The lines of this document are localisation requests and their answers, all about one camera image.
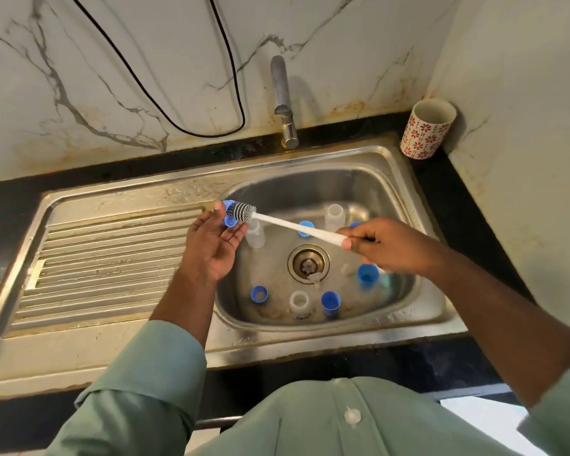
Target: gray bristles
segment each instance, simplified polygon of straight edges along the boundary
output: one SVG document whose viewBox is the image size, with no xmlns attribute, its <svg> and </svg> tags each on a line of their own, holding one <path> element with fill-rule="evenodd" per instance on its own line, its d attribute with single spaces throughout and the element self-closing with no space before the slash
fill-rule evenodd
<svg viewBox="0 0 570 456">
<path fill-rule="evenodd" d="M 234 202 L 232 205 L 226 208 L 226 214 L 235 218 L 237 221 L 243 221 L 246 223 L 251 222 L 251 215 L 256 212 L 256 207 L 248 205 L 246 203 Z"/>
</svg>

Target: black countertop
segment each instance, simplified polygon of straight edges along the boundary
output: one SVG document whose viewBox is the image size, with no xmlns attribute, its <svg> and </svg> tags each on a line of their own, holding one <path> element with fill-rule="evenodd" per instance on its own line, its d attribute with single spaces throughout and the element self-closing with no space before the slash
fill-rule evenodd
<svg viewBox="0 0 570 456">
<path fill-rule="evenodd" d="M 388 131 L 401 136 L 408 115 L 382 115 L 300 130 L 301 148 L 365 139 Z M 280 135 L 269 135 L 0 182 L 0 268 L 5 268 L 15 255 L 43 192 L 281 151 Z M 440 149 L 431 159 L 410 160 L 410 164 L 447 243 L 531 299 L 447 155 Z M 199 419 L 242 415 L 293 381 L 354 376 L 389 379 L 411 390 L 430 393 L 433 398 L 507 391 L 475 341 L 462 336 L 208 371 Z M 73 400 L 79 392 L 0 401 L 0 452 L 45 448 L 73 413 Z"/>
</svg>

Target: marble wall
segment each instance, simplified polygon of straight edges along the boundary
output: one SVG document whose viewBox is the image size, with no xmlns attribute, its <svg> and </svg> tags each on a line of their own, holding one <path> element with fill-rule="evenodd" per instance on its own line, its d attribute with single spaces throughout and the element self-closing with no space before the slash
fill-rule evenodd
<svg viewBox="0 0 570 456">
<path fill-rule="evenodd" d="M 207 0 L 80 0 L 176 122 L 240 121 Z M 278 132 L 269 61 L 290 75 L 298 127 L 410 109 L 459 0 L 216 0 L 248 123 Z M 0 0 L 0 180 L 206 145 L 160 117 L 71 0 Z"/>
<path fill-rule="evenodd" d="M 428 92 L 459 108 L 450 160 L 570 325 L 570 0 L 462 0 Z"/>
</svg>

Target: green shirt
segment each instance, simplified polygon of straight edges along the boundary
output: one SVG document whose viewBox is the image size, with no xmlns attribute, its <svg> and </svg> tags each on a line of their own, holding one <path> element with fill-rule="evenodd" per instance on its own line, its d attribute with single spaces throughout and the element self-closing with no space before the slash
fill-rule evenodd
<svg viewBox="0 0 570 456">
<path fill-rule="evenodd" d="M 185 330 L 147 322 L 76 400 L 46 455 L 182 456 L 196 421 L 205 352 Z M 570 369 L 520 431 L 570 456 Z M 439 404 L 373 377 L 275 391 L 193 455 L 513 455 Z"/>
</svg>

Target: metal faucet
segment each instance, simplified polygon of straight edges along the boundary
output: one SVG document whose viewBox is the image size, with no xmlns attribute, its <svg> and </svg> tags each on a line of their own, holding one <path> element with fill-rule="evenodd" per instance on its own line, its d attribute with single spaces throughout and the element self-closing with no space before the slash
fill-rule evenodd
<svg viewBox="0 0 570 456">
<path fill-rule="evenodd" d="M 294 112 L 291 110 L 289 97 L 289 83 L 285 59 L 282 56 L 274 56 L 270 60 L 270 77 L 272 78 L 272 90 L 275 94 L 275 115 L 281 117 L 283 139 L 281 145 L 286 149 L 295 149 L 300 141 L 295 130 Z"/>
</svg>

